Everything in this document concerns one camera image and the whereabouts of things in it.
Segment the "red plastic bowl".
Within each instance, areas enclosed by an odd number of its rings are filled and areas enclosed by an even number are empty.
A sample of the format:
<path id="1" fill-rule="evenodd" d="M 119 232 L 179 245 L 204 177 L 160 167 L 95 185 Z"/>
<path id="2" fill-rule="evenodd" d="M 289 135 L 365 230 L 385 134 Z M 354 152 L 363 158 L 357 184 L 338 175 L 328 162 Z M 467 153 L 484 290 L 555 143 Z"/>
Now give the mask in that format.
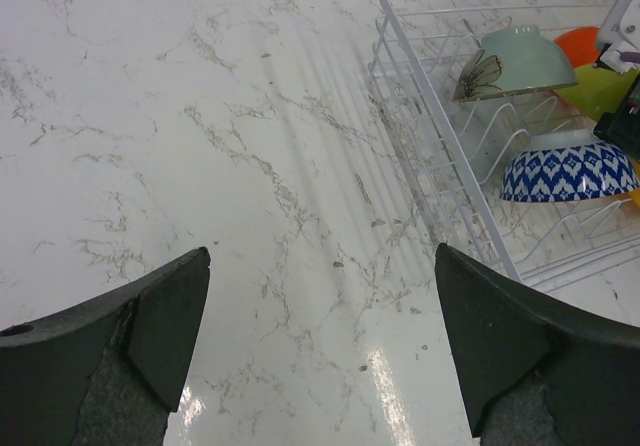
<path id="1" fill-rule="evenodd" d="M 554 39 L 554 42 L 563 50 L 573 68 L 587 64 L 594 64 L 600 51 L 597 49 L 596 26 L 579 27 L 567 31 Z"/>

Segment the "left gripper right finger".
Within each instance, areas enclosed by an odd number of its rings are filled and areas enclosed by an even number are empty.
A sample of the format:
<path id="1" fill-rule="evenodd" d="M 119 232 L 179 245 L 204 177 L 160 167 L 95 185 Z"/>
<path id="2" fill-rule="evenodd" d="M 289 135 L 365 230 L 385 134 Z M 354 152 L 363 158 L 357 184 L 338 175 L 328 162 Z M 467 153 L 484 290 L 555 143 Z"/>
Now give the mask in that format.
<path id="1" fill-rule="evenodd" d="M 483 445 L 636 445 L 639 330 L 442 243 L 436 285 L 470 432 Z"/>

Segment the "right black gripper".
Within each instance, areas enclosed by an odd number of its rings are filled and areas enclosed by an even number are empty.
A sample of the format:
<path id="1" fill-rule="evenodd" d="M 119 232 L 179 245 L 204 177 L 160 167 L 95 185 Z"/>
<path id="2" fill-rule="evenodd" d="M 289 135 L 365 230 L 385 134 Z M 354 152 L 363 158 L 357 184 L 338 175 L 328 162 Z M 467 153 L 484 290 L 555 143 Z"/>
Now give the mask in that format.
<path id="1" fill-rule="evenodd" d="M 628 156 L 639 155 L 639 78 L 634 80 L 618 109 L 602 115 L 593 133 Z"/>

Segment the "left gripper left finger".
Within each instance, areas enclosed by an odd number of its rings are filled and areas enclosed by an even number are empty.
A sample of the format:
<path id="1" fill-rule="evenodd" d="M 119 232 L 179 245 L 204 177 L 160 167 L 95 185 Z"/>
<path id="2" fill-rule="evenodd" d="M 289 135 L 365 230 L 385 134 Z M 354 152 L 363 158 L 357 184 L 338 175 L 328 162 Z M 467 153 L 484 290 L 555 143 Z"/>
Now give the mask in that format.
<path id="1" fill-rule="evenodd" d="M 4 445 L 160 445 L 206 304 L 200 247 L 58 313 L 1 332 Z"/>

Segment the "yellow plastic bowl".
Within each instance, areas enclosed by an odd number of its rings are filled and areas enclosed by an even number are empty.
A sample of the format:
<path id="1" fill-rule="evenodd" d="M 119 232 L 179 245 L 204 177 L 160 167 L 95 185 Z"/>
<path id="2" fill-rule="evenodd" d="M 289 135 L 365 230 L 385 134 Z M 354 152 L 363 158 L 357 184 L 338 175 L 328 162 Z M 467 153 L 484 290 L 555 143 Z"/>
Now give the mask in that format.
<path id="1" fill-rule="evenodd" d="M 640 189 L 635 189 L 628 193 L 629 197 L 636 204 L 637 207 L 640 207 Z"/>

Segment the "green plastic bowl underneath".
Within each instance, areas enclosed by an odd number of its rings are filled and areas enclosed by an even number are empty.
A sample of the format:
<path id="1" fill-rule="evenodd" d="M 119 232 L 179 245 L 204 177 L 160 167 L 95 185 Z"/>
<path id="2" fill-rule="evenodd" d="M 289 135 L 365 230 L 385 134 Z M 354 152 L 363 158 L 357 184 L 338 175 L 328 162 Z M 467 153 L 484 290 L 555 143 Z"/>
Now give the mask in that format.
<path id="1" fill-rule="evenodd" d="M 574 70 L 578 83 L 555 90 L 554 94 L 583 116 L 598 122 L 604 113 L 614 113 L 639 75 L 637 69 L 624 74 L 591 64 Z"/>

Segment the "green ceramic bowl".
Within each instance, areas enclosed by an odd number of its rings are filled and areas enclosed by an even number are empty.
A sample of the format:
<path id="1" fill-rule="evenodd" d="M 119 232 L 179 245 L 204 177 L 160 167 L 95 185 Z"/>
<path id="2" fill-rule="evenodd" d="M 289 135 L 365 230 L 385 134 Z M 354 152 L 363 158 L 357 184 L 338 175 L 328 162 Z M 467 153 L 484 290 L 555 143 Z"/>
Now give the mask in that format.
<path id="1" fill-rule="evenodd" d="M 535 25 L 484 35 L 459 75 L 452 100 L 470 102 L 575 86 L 564 51 Z"/>

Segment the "red patterned glass bowl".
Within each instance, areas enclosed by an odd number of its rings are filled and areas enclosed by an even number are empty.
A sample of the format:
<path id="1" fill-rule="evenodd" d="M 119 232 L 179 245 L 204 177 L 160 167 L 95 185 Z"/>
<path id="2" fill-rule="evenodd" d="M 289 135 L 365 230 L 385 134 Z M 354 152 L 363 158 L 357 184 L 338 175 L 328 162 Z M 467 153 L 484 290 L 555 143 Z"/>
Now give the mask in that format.
<path id="1" fill-rule="evenodd" d="M 504 170 L 500 197 L 521 203 L 569 202 L 639 188 L 631 160 L 586 129 L 535 135 Z"/>

